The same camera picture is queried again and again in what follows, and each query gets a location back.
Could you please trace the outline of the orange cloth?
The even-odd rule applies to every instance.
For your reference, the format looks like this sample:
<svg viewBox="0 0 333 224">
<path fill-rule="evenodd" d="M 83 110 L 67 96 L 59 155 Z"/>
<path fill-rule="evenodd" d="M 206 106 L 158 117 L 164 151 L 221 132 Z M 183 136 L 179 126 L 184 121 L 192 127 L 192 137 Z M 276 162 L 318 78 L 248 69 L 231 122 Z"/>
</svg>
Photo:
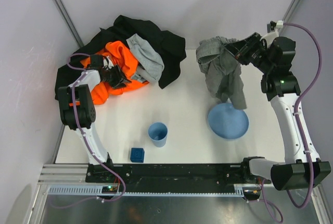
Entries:
<svg viewBox="0 0 333 224">
<path fill-rule="evenodd" d="M 134 75 L 139 62 L 121 41 L 107 43 L 105 47 L 96 52 L 96 54 L 108 57 L 114 65 L 119 65 L 131 83 L 128 83 L 124 88 L 113 89 L 107 82 L 101 82 L 91 91 L 91 96 L 95 105 L 104 104 L 110 95 L 121 95 L 125 92 L 140 89 L 149 84 L 148 81 L 141 83 L 137 80 L 131 79 L 131 76 Z"/>
</svg>

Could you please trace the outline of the dark grey cloth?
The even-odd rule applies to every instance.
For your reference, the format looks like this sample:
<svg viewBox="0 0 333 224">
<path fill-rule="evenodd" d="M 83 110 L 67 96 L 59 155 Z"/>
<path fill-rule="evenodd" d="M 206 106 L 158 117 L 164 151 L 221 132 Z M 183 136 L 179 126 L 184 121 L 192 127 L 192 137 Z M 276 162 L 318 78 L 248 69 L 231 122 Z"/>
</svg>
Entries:
<svg viewBox="0 0 333 224">
<path fill-rule="evenodd" d="M 196 60 L 205 75 L 207 89 L 222 103 L 230 101 L 235 109 L 247 108 L 241 66 L 226 50 L 225 45 L 237 42 L 222 36 L 202 40 L 196 49 Z"/>
</svg>

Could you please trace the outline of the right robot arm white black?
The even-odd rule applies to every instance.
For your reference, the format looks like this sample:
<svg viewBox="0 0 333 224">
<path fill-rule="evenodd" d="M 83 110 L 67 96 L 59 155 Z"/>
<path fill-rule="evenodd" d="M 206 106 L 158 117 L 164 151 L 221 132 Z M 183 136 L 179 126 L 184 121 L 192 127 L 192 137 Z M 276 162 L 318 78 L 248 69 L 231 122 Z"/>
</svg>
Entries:
<svg viewBox="0 0 333 224">
<path fill-rule="evenodd" d="M 249 174 L 268 179 L 279 191 L 316 187 L 330 174 L 331 166 L 321 160 L 302 114 L 301 90 L 290 71 L 296 54 L 295 41 L 273 33 L 264 37 L 254 33 L 226 44 L 225 49 L 240 64 L 253 64 L 263 73 L 261 91 L 276 114 L 284 142 L 284 163 L 248 157 L 244 161 Z"/>
</svg>

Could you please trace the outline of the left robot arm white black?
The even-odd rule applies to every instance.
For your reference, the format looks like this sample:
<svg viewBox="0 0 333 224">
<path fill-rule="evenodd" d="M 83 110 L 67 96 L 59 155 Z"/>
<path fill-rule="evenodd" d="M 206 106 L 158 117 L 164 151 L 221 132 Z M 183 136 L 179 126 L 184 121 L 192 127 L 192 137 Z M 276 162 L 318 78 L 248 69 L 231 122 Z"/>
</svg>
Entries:
<svg viewBox="0 0 333 224">
<path fill-rule="evenodd" d="M 96 130 L 96 110 L 91 92 L 101 82 L 106 82 L 113 89 L 124 88 L 131 82 L 120 66 L 108 57 L 94 54 L 90 56 L 90 61 L 87 68 L 67 63 L 69 68 L 81 74 L 73 83 L 60 87 L 57 95 L 62 123 L 84 143 L 89 164 L 100 165 L 111 160 Z"/>
</svg>

